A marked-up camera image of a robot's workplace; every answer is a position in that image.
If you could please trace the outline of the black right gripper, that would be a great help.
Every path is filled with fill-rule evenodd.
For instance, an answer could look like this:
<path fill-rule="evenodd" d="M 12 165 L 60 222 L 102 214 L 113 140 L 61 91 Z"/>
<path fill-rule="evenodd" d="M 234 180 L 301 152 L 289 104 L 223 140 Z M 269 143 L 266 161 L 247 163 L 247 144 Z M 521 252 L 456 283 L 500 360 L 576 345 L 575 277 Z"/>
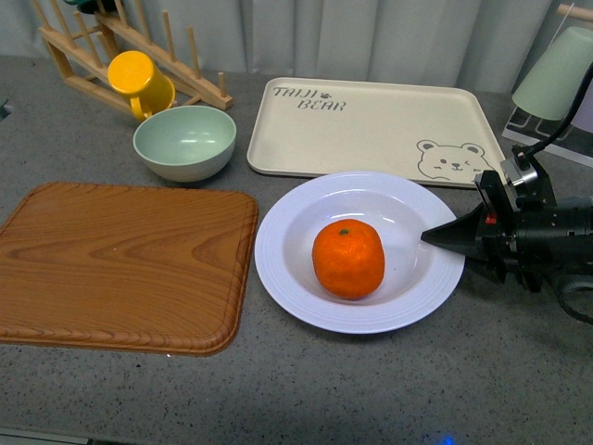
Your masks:
<path fill-rule="evenodd" d="M 557 201 L 541 164 L 518 161 L 522 168 L 527 162 L 538 173 L 533 187 L 517 191 L 497 172 L 484 171 L 475 177 L 482 204 L 424 231 L 421 240 L 466 256 L 466 266 L 493 283 L 504 283 L 513 273 L 532 291 L 545 278 L 564 291 L 590 286 L 592 199 Z"/>

